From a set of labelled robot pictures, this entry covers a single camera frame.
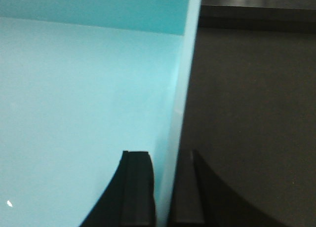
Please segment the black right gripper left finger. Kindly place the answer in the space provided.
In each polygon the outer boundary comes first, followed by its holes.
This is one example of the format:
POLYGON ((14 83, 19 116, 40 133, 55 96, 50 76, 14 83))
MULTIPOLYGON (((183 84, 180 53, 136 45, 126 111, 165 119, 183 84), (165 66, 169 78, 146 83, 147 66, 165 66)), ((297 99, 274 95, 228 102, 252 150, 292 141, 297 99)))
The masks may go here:
POLYGON ((147 151, 124 151, 82 227, 155 227, 154 171, 147 151))

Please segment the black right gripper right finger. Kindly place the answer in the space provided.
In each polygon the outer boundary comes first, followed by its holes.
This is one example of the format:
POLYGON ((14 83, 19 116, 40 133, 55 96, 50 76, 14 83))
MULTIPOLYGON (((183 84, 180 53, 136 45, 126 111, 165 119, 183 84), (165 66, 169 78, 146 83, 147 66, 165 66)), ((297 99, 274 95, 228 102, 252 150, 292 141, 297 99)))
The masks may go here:
POLYGON ((169 214, 171 227, 277 227, 216 175, 197 151, 178 155, 169 214))

